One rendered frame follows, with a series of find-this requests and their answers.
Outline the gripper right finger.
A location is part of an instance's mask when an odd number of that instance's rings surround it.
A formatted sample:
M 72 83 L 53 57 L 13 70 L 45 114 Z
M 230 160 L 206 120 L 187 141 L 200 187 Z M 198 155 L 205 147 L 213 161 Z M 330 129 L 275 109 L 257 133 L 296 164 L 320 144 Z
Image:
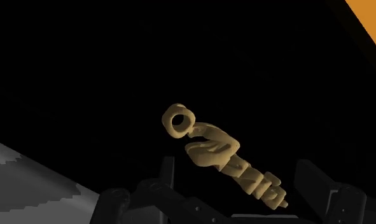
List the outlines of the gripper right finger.
M 376 224 L 376 199 L 332 180 L 310 160 L 297 162 L 294 187 L 322 224 Z

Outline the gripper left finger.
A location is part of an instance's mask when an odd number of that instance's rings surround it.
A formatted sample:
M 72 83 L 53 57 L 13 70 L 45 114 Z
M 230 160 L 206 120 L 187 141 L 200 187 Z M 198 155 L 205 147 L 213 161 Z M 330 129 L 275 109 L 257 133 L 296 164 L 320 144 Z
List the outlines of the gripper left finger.
M 174 157 L 164 157 L 160 177 L 142 180 L 134 193 L 103 191 L 90 224 L 235 224 L 196 197 L 173 189 Z

